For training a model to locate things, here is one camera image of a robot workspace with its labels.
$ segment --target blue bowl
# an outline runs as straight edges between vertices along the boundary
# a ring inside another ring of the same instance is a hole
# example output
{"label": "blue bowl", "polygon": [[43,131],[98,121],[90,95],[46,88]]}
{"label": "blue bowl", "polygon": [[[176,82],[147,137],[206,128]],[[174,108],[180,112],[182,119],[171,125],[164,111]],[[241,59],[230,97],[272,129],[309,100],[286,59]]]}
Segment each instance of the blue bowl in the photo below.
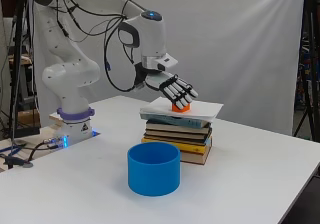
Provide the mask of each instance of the blue bowl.
{"label": "blue bowl", "polygon": [[128,151],[128,183],[144,196],[163,196],[180,185],[180,150],[164,142],[147,142]]}

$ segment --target paper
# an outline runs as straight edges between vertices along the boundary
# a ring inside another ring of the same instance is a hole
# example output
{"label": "paper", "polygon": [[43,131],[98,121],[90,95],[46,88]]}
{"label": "paper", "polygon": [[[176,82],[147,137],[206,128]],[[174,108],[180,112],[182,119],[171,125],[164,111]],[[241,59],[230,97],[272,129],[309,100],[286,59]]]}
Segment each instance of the paper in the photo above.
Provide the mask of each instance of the paper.
{"label": "paper", "polygon": [[211,122],[218,115],[222,107],[223,104],[193,101],[189,111],[179,113],[172,111],[172,103],[168,99],[159,97],[147,106],[142,107],[140,113],[183,117]]}

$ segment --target white table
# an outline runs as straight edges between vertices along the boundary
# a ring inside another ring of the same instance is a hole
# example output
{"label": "white table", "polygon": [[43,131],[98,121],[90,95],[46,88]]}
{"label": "white table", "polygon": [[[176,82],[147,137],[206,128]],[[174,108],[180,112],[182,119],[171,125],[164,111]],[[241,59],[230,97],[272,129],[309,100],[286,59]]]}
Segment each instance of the white table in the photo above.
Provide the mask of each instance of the white table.
{"label": "white table", "polygon": [[127,151],[145,129],[146,102],[94,103],[100,136],[0,174],[0,220],[10,224],[275,224],[320,160],[320,145],[222,120],[205,166],[181,165],[174,193],[150,198],[127,185]]}

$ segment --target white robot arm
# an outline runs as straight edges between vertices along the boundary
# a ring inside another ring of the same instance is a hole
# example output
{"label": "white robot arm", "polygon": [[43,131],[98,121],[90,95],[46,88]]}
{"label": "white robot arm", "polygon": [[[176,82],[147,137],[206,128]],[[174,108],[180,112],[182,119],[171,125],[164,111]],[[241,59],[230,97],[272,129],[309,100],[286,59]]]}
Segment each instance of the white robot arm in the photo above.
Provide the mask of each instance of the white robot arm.
{"label": "white robot arm", "polygon": [[[177,60],[167,53],[165,24],[159,13],[147,11],[132,0],[35,1],[39,4],[37,21],[49,50],[61,59],[61,63],[44,70],[43,81],[61,100],[62,106],[58,112],[65,123],[61,131],[63,135],[71,138],[72,143],[87,139],[91,135],[89,120],[94,111],[89,107],[88,101],[80,96],[78,88],[99,80],[100,68],[71,41],[70,29],[63,17],[59,19],[58,11],[67,11],[78,27],[79,23],[72,14],[73,9],[79,8],[89,14],[101,16],[107,16],[110,12],[116,13],[120,23],[114,31],[118,31],[120,41],[124,46],[137,48],[141,52],[141,62],[135,64],[134,87],[146,85],[161,91],[180,109],[197,97],[198,94],[191,85],[177,75],[166,72],[177,64]],[[110,65],[106,51],[105,49],[105,68],[108,75]]]}

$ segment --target stack of books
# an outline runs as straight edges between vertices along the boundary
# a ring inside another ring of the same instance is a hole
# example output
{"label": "stack of books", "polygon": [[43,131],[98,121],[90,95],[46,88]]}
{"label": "stack of books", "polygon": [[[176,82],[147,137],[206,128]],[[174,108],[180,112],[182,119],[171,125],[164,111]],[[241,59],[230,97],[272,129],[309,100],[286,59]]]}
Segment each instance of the stack of books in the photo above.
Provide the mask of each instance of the stack of books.
{"label": "stack of books", "polygon": [[[211,123],[222,105],[194,102],[193,109],[186,113],[172,112],[170,105],[168,100],[160,98],[140,110],[141,118],[147,120],[142,142],[170,143],[180,149],[182,162],[204,165],[212,147]],[[209,108],[203,112],[203,107],[216,105],[216,110]]]}
{"label": "stack of books", "polygon": [[147,121],[142,142],[168,142],[180,149],[181,161],[205,164],[212,145],[212,129],[211,123],[203,122],[203,124],[201,128],[172,125],[161,122],[153,116]]}

